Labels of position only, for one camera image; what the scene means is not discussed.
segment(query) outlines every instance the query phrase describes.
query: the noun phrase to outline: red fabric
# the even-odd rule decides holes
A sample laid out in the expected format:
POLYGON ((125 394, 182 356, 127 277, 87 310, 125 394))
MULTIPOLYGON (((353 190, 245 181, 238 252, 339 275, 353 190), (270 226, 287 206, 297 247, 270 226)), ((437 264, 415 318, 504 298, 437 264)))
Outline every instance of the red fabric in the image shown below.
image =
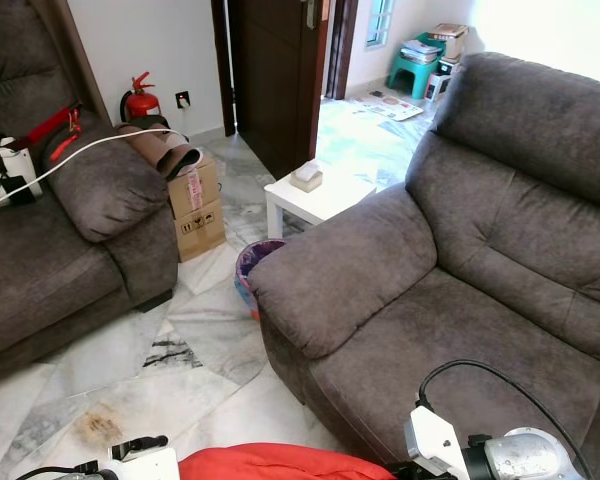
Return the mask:
POLYGON ((181 480, 395 480, 359 458, 275 443, 208 448, 178 466, 181 480))

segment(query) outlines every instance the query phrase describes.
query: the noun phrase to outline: red strap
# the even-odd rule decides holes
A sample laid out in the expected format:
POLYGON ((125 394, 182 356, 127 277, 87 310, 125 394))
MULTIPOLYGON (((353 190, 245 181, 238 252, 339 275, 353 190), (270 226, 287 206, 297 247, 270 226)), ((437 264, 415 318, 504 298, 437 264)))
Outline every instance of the red strap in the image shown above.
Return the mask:
POLYGON ((71 145, 78 139, 80 133, 82 132, 82 127, 80 126, 80 110, 74 108, 73 110, 67 113, 69 114, 69 133, 73 133, 73 135, 64 140, 60 145, 56 147, 56 149, 51 154, 51 163, 56 163, 60 158, 60 155, 64 153, 64 151, 69 145, 71 145))
POLYGON ((34 128, 27 136, 20 137, 7 145, 3 145, 3 147, 14 151, 31 148, 44 137, 55 131, 55 129, 60 125, 65 123, 67 121, 67 117, 71 116, 72 111, 80 110, 81 107, 82 104, 76 103, 70 107, 63 108, 54 116, 34 128))

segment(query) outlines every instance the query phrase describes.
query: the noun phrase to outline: window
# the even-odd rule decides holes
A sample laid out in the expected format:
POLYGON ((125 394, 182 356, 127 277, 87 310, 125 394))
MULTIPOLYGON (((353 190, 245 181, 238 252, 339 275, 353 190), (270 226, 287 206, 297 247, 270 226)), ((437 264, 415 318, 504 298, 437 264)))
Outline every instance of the window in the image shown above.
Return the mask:
POLYGON ((393 0, 371 0, 371 19, 369 20, 367 48, 379 47, 387 43, 392 7, 393 0))

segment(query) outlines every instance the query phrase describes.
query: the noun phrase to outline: sofa backrest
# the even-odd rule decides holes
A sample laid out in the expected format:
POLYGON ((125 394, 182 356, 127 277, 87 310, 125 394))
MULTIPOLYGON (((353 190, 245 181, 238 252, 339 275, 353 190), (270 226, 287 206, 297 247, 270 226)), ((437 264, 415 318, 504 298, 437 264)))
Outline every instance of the sofa backrest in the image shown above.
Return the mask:
POLYGON ((600 356, 600 83, 494 53, 464 66, 406 180, 438 263, 600 356))
POLYGON ((25 135, 75 98, 34 8, 0 0, 0 132, 25 135))

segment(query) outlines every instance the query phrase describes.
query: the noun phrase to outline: green plastic stool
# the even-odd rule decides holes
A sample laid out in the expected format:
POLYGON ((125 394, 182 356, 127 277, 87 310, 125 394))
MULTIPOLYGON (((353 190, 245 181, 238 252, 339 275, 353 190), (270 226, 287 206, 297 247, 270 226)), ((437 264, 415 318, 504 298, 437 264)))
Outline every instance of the green plastic stool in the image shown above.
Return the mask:
POLYGON ((393 66, 391 67, 388 85, 389 88, 393 88, 396 75, 400 70, 411 72, 413 73, 413 90, 411 91, 411 97, 414 100, 420 100, 424 98, 427 83, 429 82, 429 76, 438 68, 438 62, 440 62, 440 57, 444 55, 446 44, 441 40, 430 40, 429 35, 427 35, 426 32, 418 35, 416 40, 420 40, 422 43, 432 47, 442 48, 442 51, 438 53, 438 58, 427 65, 420 65, 419 63, 407 60, 400 55, 400 52, 398 52, 396 59, 393 61, 393 66))

